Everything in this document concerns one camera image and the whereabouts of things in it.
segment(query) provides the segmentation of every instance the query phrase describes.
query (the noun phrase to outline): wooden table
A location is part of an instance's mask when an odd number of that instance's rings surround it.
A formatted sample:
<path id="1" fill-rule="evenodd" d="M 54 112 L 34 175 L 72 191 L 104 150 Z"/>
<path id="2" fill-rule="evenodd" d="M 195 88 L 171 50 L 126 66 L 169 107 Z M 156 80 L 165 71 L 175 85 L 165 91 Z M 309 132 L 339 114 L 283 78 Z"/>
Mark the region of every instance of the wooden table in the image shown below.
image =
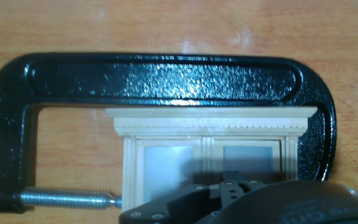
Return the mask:
<path id="1" fill-rule="evenodd" d="M 358 1 L 0 0 L 0 68 L 51 51 L 274 55 L 315 69 L 337 109 L 331 181 L 358 190 Z M 121 193 L 122 140 L 101 109 L 40 113 L 37 185 Z M 119 210 L 36 208 L 0 223 L 118 223 Z"/>

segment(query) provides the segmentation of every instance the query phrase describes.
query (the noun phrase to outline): frosted glass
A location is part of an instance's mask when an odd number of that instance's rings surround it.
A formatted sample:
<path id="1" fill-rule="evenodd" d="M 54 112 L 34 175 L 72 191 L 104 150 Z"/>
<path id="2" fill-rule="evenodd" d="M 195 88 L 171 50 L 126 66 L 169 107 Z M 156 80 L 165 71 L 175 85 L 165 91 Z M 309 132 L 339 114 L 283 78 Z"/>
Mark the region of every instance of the frosted glass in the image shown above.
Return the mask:
<path id="1" fill-rule="evenodd" d="M 273 181 L 271 147 L 224 146 L 224 170 L 238 170 L 247 180 Z"/>
<path id="2" fill-rule="evenodd" d="M 144 202 L 193 184 L 191 146 L 146 147 L 144 151 Z"/>

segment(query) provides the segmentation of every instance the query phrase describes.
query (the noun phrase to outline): threaded screw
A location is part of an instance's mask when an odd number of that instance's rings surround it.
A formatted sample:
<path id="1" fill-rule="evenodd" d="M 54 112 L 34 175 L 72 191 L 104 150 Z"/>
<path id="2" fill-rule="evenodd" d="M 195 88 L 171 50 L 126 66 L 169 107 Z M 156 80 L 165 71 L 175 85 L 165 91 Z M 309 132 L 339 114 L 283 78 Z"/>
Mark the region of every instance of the threaded screw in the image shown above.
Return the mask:
<path id="1" fill-rule="evenodd" d="M 26 187 L 21 193 L 25 206 L 46 206 L 84 209 L 121 208 L 120 197 L 102 190 Z"/>

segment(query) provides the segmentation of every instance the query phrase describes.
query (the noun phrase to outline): black tool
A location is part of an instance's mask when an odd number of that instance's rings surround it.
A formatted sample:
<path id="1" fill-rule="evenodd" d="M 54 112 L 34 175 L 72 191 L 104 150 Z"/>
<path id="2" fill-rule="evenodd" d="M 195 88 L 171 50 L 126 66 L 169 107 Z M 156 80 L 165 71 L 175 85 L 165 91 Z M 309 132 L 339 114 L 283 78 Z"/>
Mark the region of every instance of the black tool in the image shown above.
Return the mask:
<path id="1" fill-rule="evenodd" d="M 190 86 L 202 86 L 197 92 Z M 30 54 L 0 71 L 0 212 L 23 213 L 35 186 L 38 112 L 46 106 L 317 106 L 299 138 L 298 178 L 327 180 L 336 145 L 332 96 L 305 65 L 270 57 Z"/>

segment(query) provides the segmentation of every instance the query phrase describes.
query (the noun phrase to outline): black plastic part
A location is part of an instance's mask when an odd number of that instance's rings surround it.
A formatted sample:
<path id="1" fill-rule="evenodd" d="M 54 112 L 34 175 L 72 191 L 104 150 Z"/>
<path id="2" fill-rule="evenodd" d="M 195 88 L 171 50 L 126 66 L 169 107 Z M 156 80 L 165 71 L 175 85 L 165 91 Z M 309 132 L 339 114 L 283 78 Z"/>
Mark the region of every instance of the black plastic part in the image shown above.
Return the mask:
<path id="1" fill-rule="evenodd" d="M 208 224 L 358 223 L 358 192 L 332 182 L 279 182 L 247 192 Z"/>
<path id="2" fill-rule="evenodd" d="M 299 62 L 215 55 L 30 54 L 0 71 L 0 183 L 8 183 L 0 187 L 34 186 L 37 117 L 43 107 L 109 105 L 317 106 L 299 138 L 299 178 L 326 180 L 333 165 L 334 102 L 322 79 Z M 6 194 L 3 210 L 23 212 L 13 201 Z"/>
<path id="3" fill-rule="evenodd" d="M 209 200 L 208 186 L 192 185 L 122 213 L 119 223 L 195 223 L 210 212 Z"/>
<path id="4" fill-rule="evenodd" d="M 358 223 L 358 192 L 345 186 L 310 180 L 264 185 L 231 171 L 221 177 L 220 197 L 211 197 L 206 186 L 199 191 L 197 185 L 179 189 L 123 213 L 120 224 Z M 136 212 L 141 215 L 132 217 Z M 153 219 L 156 213 L 163 218 Z"/>

